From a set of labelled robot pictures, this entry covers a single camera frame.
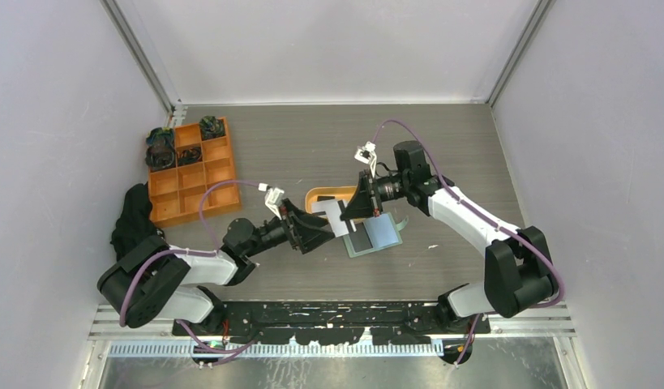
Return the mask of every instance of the orange tray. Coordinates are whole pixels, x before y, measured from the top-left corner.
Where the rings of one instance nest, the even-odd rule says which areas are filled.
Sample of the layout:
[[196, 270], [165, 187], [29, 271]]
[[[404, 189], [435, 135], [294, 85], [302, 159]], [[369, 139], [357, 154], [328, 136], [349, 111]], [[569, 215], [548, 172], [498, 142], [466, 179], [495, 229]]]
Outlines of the orange tray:
[[[148, 194], [152, 203], [150, 220], [158, 227], [198, 220], [200, 199], [208, 188], [236, 178], [229, 123], [226, 118], [219, 119], [225, 126], [225, 136], [220, 138], [202, 140], [198, 123], [174, 129], [177, 154], [189, 147], [200, 146], [200, 161], [148, 174]], [[238, 211], [241, 207], [241, 194], [236, 184], [229, 184], [210, 193], [203, 214], [216, 216]]]
[[[306, 194], [306, 212], [312, 213], [312, 203], [317, 203], [320, 196], [332, 196], [337, 200], [351, 201], [355, 194], [356, 186], [320, 186], [308, 190]], [[353, 219], [359, 223], [365, 219]]]

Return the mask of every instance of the white wall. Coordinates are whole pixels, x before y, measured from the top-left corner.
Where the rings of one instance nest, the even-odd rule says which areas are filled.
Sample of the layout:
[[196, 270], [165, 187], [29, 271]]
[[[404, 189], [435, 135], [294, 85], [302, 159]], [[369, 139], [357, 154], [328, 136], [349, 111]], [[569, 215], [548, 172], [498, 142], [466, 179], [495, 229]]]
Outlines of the white wall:
[[109, 235], [164, 120], [99, 2], [0, 2], [0, 388], [80, 379]]
[[537, 0], [119, 0], [185, 103], [484, 101]]
[[664, 0], [558, 0], [495, 117], [596, 387], [664, 387]]

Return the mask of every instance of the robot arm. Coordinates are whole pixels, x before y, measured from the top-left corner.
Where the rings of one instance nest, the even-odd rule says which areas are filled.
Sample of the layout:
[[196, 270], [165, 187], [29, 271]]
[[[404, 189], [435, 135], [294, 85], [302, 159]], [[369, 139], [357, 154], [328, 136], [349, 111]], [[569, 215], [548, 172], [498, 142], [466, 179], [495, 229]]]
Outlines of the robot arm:
[[137, 328], [155, 318], [179, 318], [214, 333], [224, 322], [224, 304], [209, 289], [192, 285], [240, 284], [256, 268], [250, 261], [253, 255], [284, 242], [305, 254], [334, 238], [332, 231], [323, 228], [327, 220], [301, 211], [283, 199], [278, 188], [268, 189], [266, 205], [275, 217], [260, 227], [248, 219], [232, 221], [217, 252], [181, 249], [158, 236], [148, 237], [106, 271], [97, 288], [120, 312], [141, 265], [154, 254], [172, 250], [141, 277], [126, 310], [126, 325]]
[[[359, 149], [356, 159], [360, 155], [368, 161], [376, 160], [371, 155], [374, 150], [365, 148]], [[425, 215], [445, 223], [473, 245], [485, 259], [484, 281], [462, 285], [439, 296], [437, 309], [444, 322], [492, 311], [510, 318], [558, 291], [556, 280], [541, 260], [500, 231], [505, 228], [517, 232], [550, 258], [546, 239], [539, 229], [519, 229], [491, 215], [447, 178], [444, 181], [448, 190], [443, 188], [441, 180], [432, 175], [419, 142], [398, 143], [393, 151], [397, 170], [386, 177], [375, 177], [370, 170], [361, 172], [358, 189], [341, 219], [378, 216], [383, 202], [406, 198]], [[499, 227], [495, 228], [485, 218]]]

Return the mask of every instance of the metal floor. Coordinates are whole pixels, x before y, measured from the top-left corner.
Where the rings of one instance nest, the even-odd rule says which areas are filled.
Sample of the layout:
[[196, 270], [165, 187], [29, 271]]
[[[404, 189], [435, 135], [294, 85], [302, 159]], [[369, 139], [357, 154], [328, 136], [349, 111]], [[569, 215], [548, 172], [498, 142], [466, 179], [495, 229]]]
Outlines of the metal floor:
[[[301, 208], [314, 187], [355, 186], [364, 166], [353, 158], [356, 147], [370, 140], [384, 119], [400, 119], [428, 143], [444, 173], [472, 200], [522, 225], [487, 105], [190, 107], [184, 123], [205, 115], [227, 117], [239, 179], [277, 185]], [[408, 139], [408, 132], [388, 125], [378, 138], [379, 160], [394, 167], [392, 147]], [[241, 193], [243, 211], [209, 219], [220, 239], [235, 217], [254, 224], [272, 218], [262, 192], [247, 187]], [[341, 239], [306, 255], [281, 245], [253, 257], [260, 266], [242, 284], [213, 289], [225, 300], [434, 300], [482, 279], [482, 258], [449, 227], [403, 199], [384, 209], [397, 221], [409, 217], [400, 246], [350, 259]], [[174, 245], [213, 249], [200, 222], [165, 232]]]
[[550, 338], [477, 340], [455, 371], [432, 357], [245, 358], [198, 370], [189, 358], [111, 358], [100, 389], [567, 388]]

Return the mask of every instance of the gray workbench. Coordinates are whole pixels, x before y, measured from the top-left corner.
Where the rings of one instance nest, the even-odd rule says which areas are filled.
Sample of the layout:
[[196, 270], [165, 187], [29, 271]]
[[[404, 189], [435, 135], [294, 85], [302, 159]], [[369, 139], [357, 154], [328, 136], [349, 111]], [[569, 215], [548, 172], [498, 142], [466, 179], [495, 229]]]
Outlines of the gray workbench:
[[[475, 202], [498, 217], [522, 224], [520, 209], [486, 105], [306, 105], [191, 107], [184, 123], [204, 115], [226, 116], [237, 176], [286, 190], [303, 208], [317, 186], [354, 186], [361, 163], [353, 159], [387, 118], [411, 125], [428, 143], [444, 173]], [[379, 160], [394, 167], [392, 146], [411, 139], [389, 125], [378, 139]], [[255, 224], [272, 218], [263, 193], [241, 189], [243, 211], [209, 219], [218, 236], [235, 217]], [[259, 267], [240, 285], [215, 287], [226, 300], [434, 300], [456, 286], [482, 279], [478, 252], [449, 227], [424, 216], [405, 200], [388, 204], [396, 220], [409, 217], [403, 245], [350, 259], [336, 239], [301, 255], [289, 245], [255, 256]], [[212, 250], [200, 222], [166, 229], [171, 243]]]

